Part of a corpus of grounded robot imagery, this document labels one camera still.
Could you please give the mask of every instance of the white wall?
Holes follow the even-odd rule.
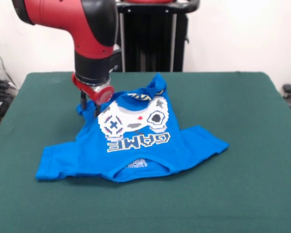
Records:
[[[189,15],[185,71],[264,71],[278,89],[291,83],[291,0],[201,0]],[[0,55],[18,86],[30,72],[70,71],[66,32],[20,21],[0,0]]]

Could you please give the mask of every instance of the black metal stand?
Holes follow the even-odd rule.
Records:
[[[197,10],[199,0],[166,4],[122,0],[117,6],[123,72],[181,72],[187,40],[186,13]]]

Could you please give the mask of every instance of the green table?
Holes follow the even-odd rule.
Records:
[[[70,75],[30,74],[0,126],[0,233],[291,233],[291,111],[265,74],[163,73],[180,127],[230,144],[194,169],[37,182],[43,148],[84,123]],[[116,91],[152,76],[112,74]]]

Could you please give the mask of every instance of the blue t-shirt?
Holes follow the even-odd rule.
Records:
[[[145,88],[115,93],[96,119],[94,110],[92,101],[86,110],[77,107],[86,124],[75,142],[44,149],[38,180],[86,176],[127,182],[168,176],[228,147],[200,126],[179,129],[160,74]]]

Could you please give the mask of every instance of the game controller graphic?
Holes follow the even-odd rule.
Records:
[[[168,104],[162,96],[155,96],[147,108],[131,111],[112,102],[99,116],[98,123],[108,141],[117,142],[124,138],[125,132],[140,130],[146,126],[155,133],[166,131]]]

